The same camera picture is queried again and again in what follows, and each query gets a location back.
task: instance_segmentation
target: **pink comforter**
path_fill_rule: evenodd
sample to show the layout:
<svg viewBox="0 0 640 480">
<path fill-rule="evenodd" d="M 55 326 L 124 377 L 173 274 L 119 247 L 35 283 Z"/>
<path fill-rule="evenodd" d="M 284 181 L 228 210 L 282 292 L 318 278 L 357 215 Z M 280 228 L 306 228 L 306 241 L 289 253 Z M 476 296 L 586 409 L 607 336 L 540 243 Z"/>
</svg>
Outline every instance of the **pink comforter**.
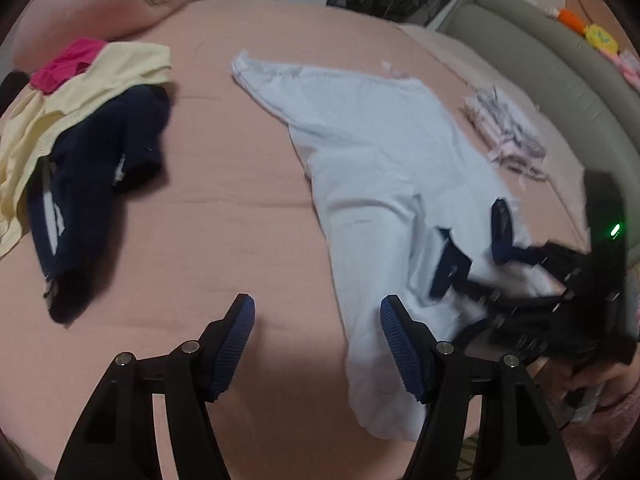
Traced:
<svg viewBox="0 0 640 480">
<path fill-rule="evenodd" d="M 175 107 L 167 172 L 121 208 L 103 290 L 68 328 L 42 300 L 31 237 L 0 262 L 0 426 L 55 468 L 113 357 L 145 358 L 196 338 L 238 292 L 257 322 L 230 390 L 209 407 L 232 478 L 390 480 L 413 443 L 377 440 L 347 404 L 345 341 L 328 251 L 286 127 L 255 105 L 228 67 L 253 57 L 421 78 L 484 150 L 458 110 L 466 85 L 391 24 L 321 7 L 209 0 L 140 38 L 172 50 Z M 549 185 L 512 174 L 533 237 L 578 245 Z M 156 413 L 165 479 L 175 478 Z"/>
</svg>

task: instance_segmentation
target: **silver bolt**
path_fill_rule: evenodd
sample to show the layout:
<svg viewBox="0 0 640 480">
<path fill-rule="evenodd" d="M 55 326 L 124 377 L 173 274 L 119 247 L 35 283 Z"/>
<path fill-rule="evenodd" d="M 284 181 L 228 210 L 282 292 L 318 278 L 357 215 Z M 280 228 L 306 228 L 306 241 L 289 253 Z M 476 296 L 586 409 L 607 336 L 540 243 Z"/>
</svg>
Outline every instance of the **silver bolt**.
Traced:
<svg viewBox="0 0 640 480">
<path fill-rule="evenodd" d="M 133 358 L 133 355 L 130 352 L 122 352 L 116 355 L 115 361 L 118 366 L 124 366 L 124 365 L 128 365 L 131 362 L 132 358 Z"/>
<path fill-rule="evenodd" d="M 520 364 L 520 360 L 515 355 L 511 354 L 505 355 L 502 360 L 509 368 L 515 368 Z"/>
<path fill-rule="evenodd" d="M 185 354 L 193 354 L 200 349 L 200 343 L 195 340 L 185 341 L 180 347 Z"/>
<path fill-rule="evenodd" d="M 443 355 L 453 354 L 453 345 L 447 341 L 440 341 L 436 345 L 436 350 Z"/>
</svg>

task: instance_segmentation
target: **yellow plush toy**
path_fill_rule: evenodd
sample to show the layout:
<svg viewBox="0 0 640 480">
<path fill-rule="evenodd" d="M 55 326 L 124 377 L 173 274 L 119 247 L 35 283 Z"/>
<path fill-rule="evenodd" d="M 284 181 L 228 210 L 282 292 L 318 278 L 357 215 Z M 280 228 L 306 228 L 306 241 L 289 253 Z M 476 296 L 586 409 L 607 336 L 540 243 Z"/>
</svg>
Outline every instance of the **yellow plush toy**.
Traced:
<svg viewBox="0 0 640 480">
<path fill-rule="evenodd" d="M 589 25 L 584 31 L 584 39 L 593 48 L 601 48 L 612 54 L 618 53 L 618 42 L 599 25 Z"/>
</svg>

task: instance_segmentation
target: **bed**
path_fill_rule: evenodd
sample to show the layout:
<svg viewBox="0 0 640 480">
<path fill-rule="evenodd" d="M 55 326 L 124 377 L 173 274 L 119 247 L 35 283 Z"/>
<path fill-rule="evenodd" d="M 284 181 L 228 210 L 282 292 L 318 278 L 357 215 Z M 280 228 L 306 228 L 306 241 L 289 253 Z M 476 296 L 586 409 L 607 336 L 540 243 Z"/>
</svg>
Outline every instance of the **bed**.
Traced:
<svg viewBox="0 0 640 480">
<path fill-rule="evenodd" d="M 454 17 L 462 15 L 458 9 Z M 453 23 L 446 28 L 452 36 Z M 229 63 L 245 49 L 259 59 L 377 75 L 385 75 L 388 62 L 430 86 L 486 152 L 460 111 L 468 82 L 394 25 L 329 8 L 207 0 L 135 39 L 172 51 L 166 173 L 119 205 L 102 290 L 70 326 L 46 314 L 29 236 L 0 261 L 2 430 L 55 470 L 116 354 L 164 354 L 199 336 L 246 292 L 256 302 L 254 332 L 230 390 L 209 407 L 231 477 L 400 478 L 414 443 L 373 438 L 348 406 L 328 251 L 287 129 L 235 85 Z M 584 230 L 551 182 L 523 188 L 516 175 L 497 171 L 520 198 L 535 241 L 553 237 L 585 248 Z M 162 399 L 154 402 L 170 480 L 176 475 L 166 417 Z M 469 420 L 471 432 L 477 407 Z"/>
</svg>

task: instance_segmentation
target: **pink pillow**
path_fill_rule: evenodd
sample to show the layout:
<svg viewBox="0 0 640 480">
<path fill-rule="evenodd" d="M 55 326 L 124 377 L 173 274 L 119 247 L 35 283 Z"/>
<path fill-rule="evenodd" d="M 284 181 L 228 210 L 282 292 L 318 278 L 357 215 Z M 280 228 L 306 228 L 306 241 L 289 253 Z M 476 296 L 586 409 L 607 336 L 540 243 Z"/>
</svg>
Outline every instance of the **pink pillow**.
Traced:
<svg viewBox="0 0 640 480">
<path fill-rule="evenodd" d="M 79 38 L 122 38 L 164 20 L 189 1 L 32 0 L 18 24 L 14 65 L 32 72 Z"/>
</svg>

